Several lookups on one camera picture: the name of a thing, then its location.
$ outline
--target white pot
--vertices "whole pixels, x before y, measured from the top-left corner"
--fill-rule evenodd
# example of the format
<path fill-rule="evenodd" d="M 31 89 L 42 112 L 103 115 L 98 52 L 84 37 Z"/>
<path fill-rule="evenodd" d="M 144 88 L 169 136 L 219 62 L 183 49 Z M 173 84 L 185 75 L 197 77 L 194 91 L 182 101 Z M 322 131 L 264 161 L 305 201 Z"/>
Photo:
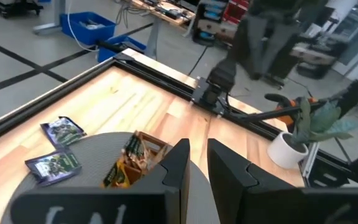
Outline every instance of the white pot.
<path fill-rule="evenodd" d="M 295 168 L 298 162 L 305 158 L 309 150 L 302 144 L 298 147 L 291 147 L 287 142 L 289 142 L 289 136 L 291 133 L 282 132 L 280 133 L 274 141 L 267 148 L 268 156 L 282 168 L 291 169 Z"/>

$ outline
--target gray round platform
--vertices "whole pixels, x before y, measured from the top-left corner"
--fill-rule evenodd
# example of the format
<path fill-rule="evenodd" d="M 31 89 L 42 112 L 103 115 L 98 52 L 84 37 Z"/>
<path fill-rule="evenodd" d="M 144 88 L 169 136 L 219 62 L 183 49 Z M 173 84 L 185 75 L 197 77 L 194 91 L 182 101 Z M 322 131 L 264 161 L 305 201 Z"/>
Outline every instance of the gray round platform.
<path fill-rule="evenodd" d="M 89 136 L 72 144 L 70 149 L 82 165 L 81 172 L 48 187 L 100 187 L 101 181 L 114 162 L 119 159 L 122 147 L 131 136 L 132 133 L 106 133 Z M 6 207 L 1 220 L 2 224 L 12 223 L 9 213 L 11 202 L 20 194 L 35 188 L 36 185 L 32 174 L 23 179 Z M 190 164 L 187 223 L 219 223 L 211 186 L 194 163 Z"/>

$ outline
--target concrete floor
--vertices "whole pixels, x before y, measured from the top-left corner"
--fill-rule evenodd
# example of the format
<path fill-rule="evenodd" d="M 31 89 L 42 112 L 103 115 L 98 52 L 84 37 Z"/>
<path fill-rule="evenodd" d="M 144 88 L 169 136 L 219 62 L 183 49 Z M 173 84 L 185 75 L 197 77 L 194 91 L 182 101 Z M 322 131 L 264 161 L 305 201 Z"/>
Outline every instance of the concrete floor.
<path fill-rule="evenodd" d="M 32 33 L 33 26 L 52 20 L 52 5 L 44 4 L 44 6 L 45 10 L 39 17 L 30 15 L 3 19 L 0 16 L 0 46 L 10 51 L 10 54 L 22 57 L 22 60 L 18 61 L 0 53 L 0 88 L 2 88 L 0 89 L 0 116 L 56 87 L 64 81 L 64 78 L 73 78 L 97 64 L 96 53 L 91 52 L 56 67 L 51 65 L 52 62 L 81 52 L 82 49 L 72 38 L 60 32 L 45 36 Z M 72 12 L 93 11 L 115 21 L 119 8 L 120 5 L 112 0 L 75 0 Z M 129 14 L 128 22 L 128 28 L 123 23 L 116 27 L 116 35 L 149 24 L 153 22 L 153 17 Z M 151 28 L 147 28 L 132 34 L 131 37 L 146 44 L 150 31 Z M 189 73 L 204 47 L 193 43 L 189 38 L 182 37 L 182 32 L 166 23 L 162 24 L 157 46 L 158 61 L 183 73 Z M 225 49 L 222 48 L 209 48 L 191 76 L 206 77 L 211 67 L 221 60 L 225 53 Z M 296 98 L 308 96 L 307 88 L 313 96 L 324 98 L 342 90 L 348 84 L 350 84 L 349 80 L 334 71 L 331 71 L 324 80 L 318 81 L 292 72 L 284 88 L 278 90 L 263 81 L 250 80 L 243 70 L 237 68 L 236 86 L 231 95 L 262 111 L 268 111 L 275 108 L 275 103 L 264 99 L 266 93 L 281 93 Z M 358 110 L 352 111 L 347 117 L 358 120 Z M 343 141 L 343 145 L 353 160 L 358 157 L 358 129 L 352 134 L 354 138 Z M 346 159 L 333 140 L 322 142 L 321 149 Z"/>

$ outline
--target blue bin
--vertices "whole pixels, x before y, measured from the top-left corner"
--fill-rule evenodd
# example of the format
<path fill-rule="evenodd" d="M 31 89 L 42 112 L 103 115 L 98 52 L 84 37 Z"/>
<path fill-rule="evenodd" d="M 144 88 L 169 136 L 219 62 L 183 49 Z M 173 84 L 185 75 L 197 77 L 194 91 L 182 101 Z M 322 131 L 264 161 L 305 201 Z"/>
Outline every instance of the blue bin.
<path fill-rule="evenodd" d="M 67 18 L 67 14 L 60 15 L 62 31 L 64 34 L 74 38 L 70 27 L 68 26 Z M 80 24 L 80 22 L 86 22 L 88 20 L 97 24 L 102 24 L 104 27 L 99 29 L 87 29 Z M 95 45 L 97 40 L 109 39 L 114 35 L 114 30 L 116 28 L 115 23 L 93 12 L 70 13 L 70 24 L 77 40 L 86 45 Z"/>
<path fill-rule="evenodd" d="M 136 47 L 140 48 L 141 50 L 145 50 L 146 46 L 126 35 L 120 35 L 117 37 L 113 37 L 109 40 L 106 41 L 109 44 L 118 44 L 118 43 L 122 43 L 122 42 L 130 42 L 132 44 L 134 44 Z M 99 49 L 99 55 L 98 55 L 98 62 L 103 62 L 113 56 L 115 56 L 116 54 L 118 54 L 119 52 L 113 52 L 111 50 L 105 49 L 104 47 L 101 47 Z"/>

